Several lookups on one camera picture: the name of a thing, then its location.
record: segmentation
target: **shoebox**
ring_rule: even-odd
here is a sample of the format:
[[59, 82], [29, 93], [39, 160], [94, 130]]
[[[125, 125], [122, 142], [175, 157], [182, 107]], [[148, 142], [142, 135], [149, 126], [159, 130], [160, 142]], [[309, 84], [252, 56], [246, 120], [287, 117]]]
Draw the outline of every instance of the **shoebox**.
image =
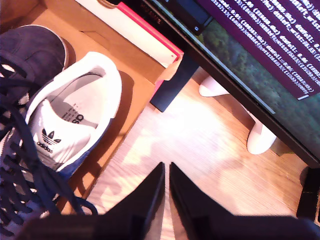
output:
[[[177, 57], [164, 66], [160, 58], [140, 49], [75, 0], [24, 0], [23, 3], [1, 0], [0, 14], [1, 32], [28, 24], [53, 30], [66, 42], [69, 65], [93, 51], [109, 57], [120, 72], [122, 94], [118, 112], [100, 143], [69, 180], [75, 194], [86, 198], [148, 104], [157, 80], [173, 76], [179, 65]], [[71, 212], [65, 201], [58, 205], [64, 213]]]

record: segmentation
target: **adidas logo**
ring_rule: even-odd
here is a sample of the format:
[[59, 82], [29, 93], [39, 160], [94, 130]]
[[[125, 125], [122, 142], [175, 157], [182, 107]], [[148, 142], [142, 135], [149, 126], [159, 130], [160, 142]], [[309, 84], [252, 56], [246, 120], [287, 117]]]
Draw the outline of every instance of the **adidas logo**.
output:
[[56, 145], [61, 142], [61, 139], [53, 139], [55, 136], [55, 131], [52, 131], [47, 135], [47, 132], [45, 129], [42, 129], [42, 139], [45, 143], [49, 145]]
[[[46, 130], [42, 129], [42, 139], [48, 145], [56, 145], [61, 142], [61, 139], [54, 139], [54, 136], [55, 136], [55, 131], [52, 131], [49, 133], [49, 135], [47, 135]], [[47, 152], [51, 154], [53, 153], [53, 151], [49, 148], [49, 146], [45, 145], [44, 143], [41, 143], [38, 141], [36, 144], [41, 148], [43, 148], [44, 150], [46, 150]]]

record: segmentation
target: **navy blue sneaker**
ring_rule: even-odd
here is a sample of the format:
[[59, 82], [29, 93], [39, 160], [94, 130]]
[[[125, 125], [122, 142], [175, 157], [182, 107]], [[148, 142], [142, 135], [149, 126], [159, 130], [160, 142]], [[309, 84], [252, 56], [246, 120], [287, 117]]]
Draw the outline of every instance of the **navy blue sneaker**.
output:
[[[26, 25], [0, 36], [0, 101], [23, 107], [68, 64], [63, 40], [50, 29]], [[10, 115], [0, 109], [0, 140], [11, 129]]]
[[84, 214], [82, 206], [98, 214], [92, 204], [74, 195], [56, 171], [42, 163], [19, 110], [3, 101], [0, 108], [10, 112], [13, 122], [4, 138], [0, 161], [0, 239], [13, 240], [31, 219], [60, 214], [56, 207], [59, 196], [65, 197], [78, 214]]
[[105, 55], [89, 52], [29, 101], [25, 121], [40, 160], [69, 179], [116, 116], [122, 80]]

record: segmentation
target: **computer monitor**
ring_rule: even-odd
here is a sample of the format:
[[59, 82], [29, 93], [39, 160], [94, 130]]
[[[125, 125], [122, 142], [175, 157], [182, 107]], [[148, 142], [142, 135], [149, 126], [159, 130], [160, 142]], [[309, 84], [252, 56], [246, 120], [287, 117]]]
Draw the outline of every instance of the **computer monitor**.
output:
[[144, 8], [156, 19], [150, 24], [310, 167], [320, 167], [320, 1], [127, 2]]

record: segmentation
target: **shoelace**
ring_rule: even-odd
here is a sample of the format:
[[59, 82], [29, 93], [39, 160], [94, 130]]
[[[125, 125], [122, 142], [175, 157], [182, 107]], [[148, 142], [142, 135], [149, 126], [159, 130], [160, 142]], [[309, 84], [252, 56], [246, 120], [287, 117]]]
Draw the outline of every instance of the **shoelace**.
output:
[[[12, 237], [14, 234], [6, 229], [13, 221], [17, 225], [23, 225], [24, 220], [18, 215], [31, 213], [33, 210], [26, 206], [28, 201], [33, 201], [45, 208], [50, 214], [60, 214], [53, 197], [58, 194], [65, 197], [76, 213], [84, 214], [82, 207], [88, 208], [92, 214], [98, 214], [97, 209], [86, 200], [76, 197], [60, 175], [51, 168], [44, 165], [38, 158], [37, 149], [33, 137], [23, 116], [12, 105], [0, 102], [0, 108], [10, 111], [14, 119], [15, 131], [23, 141], [23, 147], [12, 143], [10, 148], [15, 153], [15, 158], [6, 155], [3, 159], [5, 165], [10, 169], [0, 168], [0, 235]], [[24, 177], [24, 172], [32, 174], [33, 182]], [[19, 186], [24, 194], [17, 192]]]
[[[11, 88], [25, 87], [28, 88], [32, 93], [35, 93], [37, 90], [39, 90], [40, 86], [33, 82], [9, 78], [9, 76], [11, 76], [13, 73], [19, 74], [24, 79], [27, 77], [27, 73], [21, 67], [0, 56], [0, 74], [2, 75], [0, 76], [0, 101], [6, 100], [8, 90]], [[20, 109], [25, 105], [19, 104], [19, 101], [17, 101], [14, 103], [14, 106], [17, 109]], [[0, 123], [5, 126], [0, 130], [0, 140], [4, 138], [8, 131], [12, 128], [12, 124], [10, 124], [12, 119], [4, 116], [4, 113], [5, 110], [0, 109]]]

